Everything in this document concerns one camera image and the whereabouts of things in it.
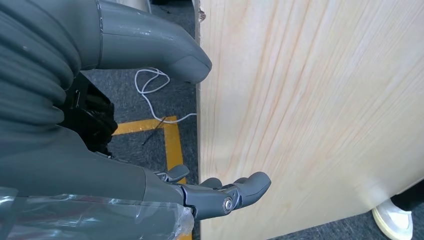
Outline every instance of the white cable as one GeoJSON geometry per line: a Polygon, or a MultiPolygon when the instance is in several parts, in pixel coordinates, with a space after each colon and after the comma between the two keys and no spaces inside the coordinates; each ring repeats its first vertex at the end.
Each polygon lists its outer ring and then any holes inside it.
{"type": "MultiPolygon", "coordinates": [[[[156,120],[158,120],[158,121],[162,122],[162,119],[160,119],[159,117],[157,117],[157,116],[156,116],[155,111],[153,110],[153,106],[152,106],[152,104],[150,103],[149,99],[147,98],[146,94],[154,93],[154,92],[156,92],[157,90],[159,90],[159,89],[161,89],[161,88],[165,87],[167,84],[169,84],[169,83],[170,83],[171,79],[170,79],[170,77],[169,77],[168,75],[166,75],[165,73],[163,73],[161,70],[156,69],[156,68],[153,68],[153,67],[151,67],[151,69],[153,69],[153,70],[150,70],[150,69],[141,69],[141,70],[138,70],[138,71],[137,71],[137,73],[135,74],[135,77],[134,77],[134,84],[135,84],[135,88],[137,89],[137,92],[138,92],[139,94],[141,94],[141,95],[143,96],[143,98],[144,98],[144,99],[146,99],[146,102],[147,102],[148,106],[150,107],[150,111],[151,111],[151,114],[153,115],[154,119],[156,119],[156,120]],[[144,84],[143,88],[140,90],[140,89],[139,89],[139,86],[138,86],[138,84],[137,84],[137,77],[139,76],[139,73],[141,73],[141,72],[149,72],[149,73],[154,73],[154,74],[156,74],[156,75],[155,75],[154,77],[150,78],[150,79],[149,79],[149,80],[148,80],[148,81],[144,84]],[[145,88],[147,87],[147,85],[148,85],[151,81],[153,81],[154,79],[156,79],[157,77],[159,77],[159,75],[165,76],[165,77],[167,78],[167,81],[166,81],[164,84],[162,84],[160,87],[156,88],[156,89],[153,89],[153,90],[150,90],[150,91],[145,91],[145,88]]],[[[196,115],[197,115],[196,113],[190,113],[190,114],[187,114],[185,117],[180,118],[180,119],[178,119],[178,120],[176,120],[176,121],[163,121],[163,123],[166,123],[166,124],[176,124],[176,123],[181,122],[182,120],[184,120],[184,119],[186,119],[186,118],[188,118],[188,117],[190,117],[190,116],[196,116],[196,115]]]]}

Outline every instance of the gray robot arm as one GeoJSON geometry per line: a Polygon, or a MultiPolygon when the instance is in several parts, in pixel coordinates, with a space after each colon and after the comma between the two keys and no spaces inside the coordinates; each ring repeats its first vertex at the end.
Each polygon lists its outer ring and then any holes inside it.
{"type": "Polygon", "coordinates": [[[215,178],[177,184],[185,169],[152,172],[113,161],[57,126],[64,116],[54,105],[80,70],[156,67],[180,81],[202,81],[211,61],[181,27],[100,0],[0,0],[0,30],[0,186],[18,197],[176,203],[206,219],[253,204],[270,186],[264,173],[226,186],[215,178]]]}

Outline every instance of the clear plastic sheet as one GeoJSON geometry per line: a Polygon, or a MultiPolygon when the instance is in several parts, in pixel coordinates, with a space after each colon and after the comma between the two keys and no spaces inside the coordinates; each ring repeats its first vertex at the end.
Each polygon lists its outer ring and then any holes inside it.
{"type": "Polygon", "coordinates": [[[177,203],[20,197],[0,187],[0,236],[8,232],[8,240],[173,240],[191,233],[193,225],[190,208],[177,203]]]}

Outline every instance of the light wood panel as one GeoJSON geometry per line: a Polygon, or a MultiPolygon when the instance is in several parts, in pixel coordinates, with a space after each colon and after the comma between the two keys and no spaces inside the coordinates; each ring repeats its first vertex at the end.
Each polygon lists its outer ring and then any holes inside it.
{"type": "Polygon", "coordinates": [[[200,0],[213,62],[199,174],[264,171],[257,204],[202,239],[267,239],[364,213],[424,177],[424,1],[200,0]]]}

